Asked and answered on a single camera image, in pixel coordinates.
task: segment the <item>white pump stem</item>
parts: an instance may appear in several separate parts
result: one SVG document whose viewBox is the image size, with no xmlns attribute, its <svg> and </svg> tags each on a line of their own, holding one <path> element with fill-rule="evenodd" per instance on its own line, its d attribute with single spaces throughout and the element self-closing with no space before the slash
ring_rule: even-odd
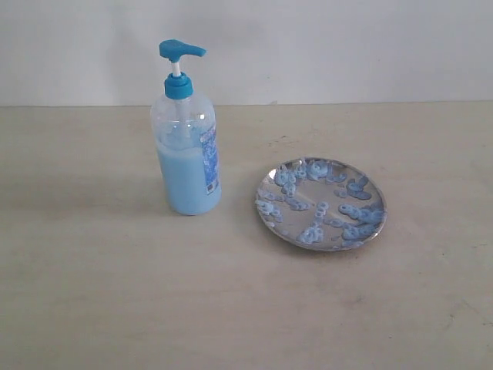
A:
<svg viewBox="0 0 493 370">
<path fill-rule="evenodd" d="M 171 63 L 171 68 L 173 69 L 173 77 L 180 77 L 182 71 L 179 70 L 179 62 Z"/>
</svg>

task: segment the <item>soap dispenser bottle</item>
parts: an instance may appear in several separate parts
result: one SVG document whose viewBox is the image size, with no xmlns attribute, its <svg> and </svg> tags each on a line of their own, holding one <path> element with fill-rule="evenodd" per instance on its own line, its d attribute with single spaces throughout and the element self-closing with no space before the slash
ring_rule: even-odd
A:
<svg viewBox="0 0 493 370">
<path fill-rule="evenodd" d="M 186 215 L 206 213 L 221 198 L 216 114 L 210 100 L 194 92 L 192 81 L 179 69 L 181 56 L 205 53 L 177 40 L 159 44 L 159 54 L 171 62 L 173 72 L 164 82 L 164 94 L 151 108 L 168 202 Z"/>
</svg>

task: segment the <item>white wall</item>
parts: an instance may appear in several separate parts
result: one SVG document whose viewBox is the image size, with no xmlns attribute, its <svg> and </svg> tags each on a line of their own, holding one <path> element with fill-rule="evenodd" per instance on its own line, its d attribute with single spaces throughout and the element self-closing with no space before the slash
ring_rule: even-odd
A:
<svg viewBox="0 0 493 370">
<path fill-rule="evenodd" d="M 492 0 L 2 0 L 0 105 L 148 105 L 171 38 L 216 104 L 493 99 Z"/>
</svg>

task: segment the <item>clear plastic bottle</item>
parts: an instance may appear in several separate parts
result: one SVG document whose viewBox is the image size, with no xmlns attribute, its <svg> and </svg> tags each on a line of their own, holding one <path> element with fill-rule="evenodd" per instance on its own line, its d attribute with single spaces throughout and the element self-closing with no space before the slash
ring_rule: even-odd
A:
<svg viewBox="0 0 493 370">
<path fill-rule="evenodd" d="M 159 50 L 173 64 L 165 93 L 151 108 L 167 198 L 181 214 L 203 214 L 221 198 L 216 114 L 209 99 L 193 92 L 191 80 L 180 72 L 178 61 L 185 54 L 202 56 L 205 50 L 176 40 L 162 42 Z"/>
</svg>

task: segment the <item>blue liquid soap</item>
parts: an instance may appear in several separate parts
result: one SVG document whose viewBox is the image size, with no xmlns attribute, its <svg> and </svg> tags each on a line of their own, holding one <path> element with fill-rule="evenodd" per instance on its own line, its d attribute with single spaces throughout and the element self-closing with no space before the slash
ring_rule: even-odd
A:
<svg viewBox="0 0 493 370">
<path fill-rule="evenodd" d="M 177 40 L 159 45 L 159 53 L 170 60 L 173 73 L 164 82 L 164 94 L 151 108 L 168 202 L 186 215 L 206 213 L 221 198 L 216 114 L 212 103 L 194 93 L 192 81 L 179 70 L 181 56 L 203 56 L 205 52 Z"/>
</svg>

